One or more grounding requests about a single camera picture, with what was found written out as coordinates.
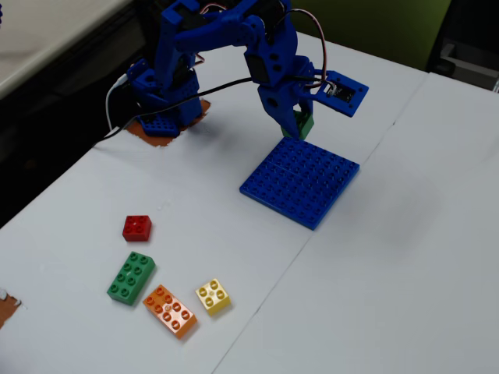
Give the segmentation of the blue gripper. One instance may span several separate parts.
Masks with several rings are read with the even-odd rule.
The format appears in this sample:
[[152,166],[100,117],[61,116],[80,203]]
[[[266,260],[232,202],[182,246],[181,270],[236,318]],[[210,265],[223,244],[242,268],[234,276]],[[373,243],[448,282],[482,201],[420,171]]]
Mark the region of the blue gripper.
[[299,138],[299,127],[293,107],[299,102],[300,113],[313,114],[313,101],[303,97],[310,88],[293,76],[312,76],[310,60],[297,55],[298,37],[292,23],[244,23],[244,54],[250,76],[264,110],[292,138]]

